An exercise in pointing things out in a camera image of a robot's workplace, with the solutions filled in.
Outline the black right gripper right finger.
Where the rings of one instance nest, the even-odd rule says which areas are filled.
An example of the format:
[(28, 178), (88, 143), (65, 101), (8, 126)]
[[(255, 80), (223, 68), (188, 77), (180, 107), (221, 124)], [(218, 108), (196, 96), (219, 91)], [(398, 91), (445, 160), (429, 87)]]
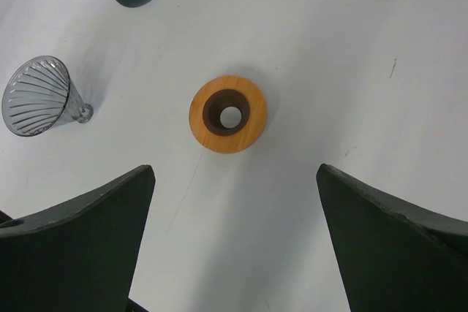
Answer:
[(317, 187), (351, 311), (466, 311), (467, 223), (322, 164)]

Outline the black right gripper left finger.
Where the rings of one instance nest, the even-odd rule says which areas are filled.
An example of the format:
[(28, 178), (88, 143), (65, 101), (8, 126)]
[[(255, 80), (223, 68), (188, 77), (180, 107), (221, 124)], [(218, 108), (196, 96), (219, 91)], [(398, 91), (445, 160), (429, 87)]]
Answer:
[(1, 214), (2, 311), (143, 311), (129, 292), (156, 179), (141, 165), (28, 216)]

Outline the smoked glass dripper cone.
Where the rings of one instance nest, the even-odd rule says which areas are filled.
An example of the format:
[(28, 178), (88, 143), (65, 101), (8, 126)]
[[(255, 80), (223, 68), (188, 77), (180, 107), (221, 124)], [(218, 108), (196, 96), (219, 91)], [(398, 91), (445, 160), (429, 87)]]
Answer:
[(1, 100), (6, 127), (19, 137), (34, 137), (68, 123), (86, 123), (94, 108), (83, 101), (65, 64), (37, 56), (10, 78)]

